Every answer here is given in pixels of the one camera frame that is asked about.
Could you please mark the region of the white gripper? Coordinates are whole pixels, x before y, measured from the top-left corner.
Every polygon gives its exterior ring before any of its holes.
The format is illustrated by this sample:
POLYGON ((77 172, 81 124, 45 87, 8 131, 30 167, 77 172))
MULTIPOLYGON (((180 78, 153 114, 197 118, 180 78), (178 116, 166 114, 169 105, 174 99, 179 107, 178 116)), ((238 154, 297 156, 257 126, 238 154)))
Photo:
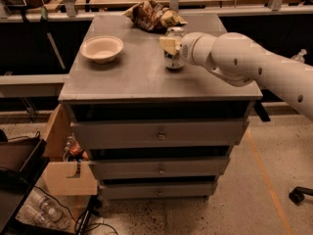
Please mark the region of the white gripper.
POLYGON ((200 66, 207 71, 215 69, 215 63, 211 57, 211 51, 216 37, 202 32, 188 33, 182 37, 161 36, 160 47, 170 55, 179 53, 186 64, 200 66))

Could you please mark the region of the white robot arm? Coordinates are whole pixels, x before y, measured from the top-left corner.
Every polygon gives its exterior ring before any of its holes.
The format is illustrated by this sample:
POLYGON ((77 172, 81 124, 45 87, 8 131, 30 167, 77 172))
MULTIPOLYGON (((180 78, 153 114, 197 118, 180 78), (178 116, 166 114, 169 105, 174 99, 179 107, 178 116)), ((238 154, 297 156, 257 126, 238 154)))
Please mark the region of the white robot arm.
POLYGON ((162 36, 159 44, 165 52, 178 54, 185 63, 200 66, 233 86, 254 81, 313 119, 313 72, 309 65, 274 54, 236 32, 218 37, 203 32, 162 36))

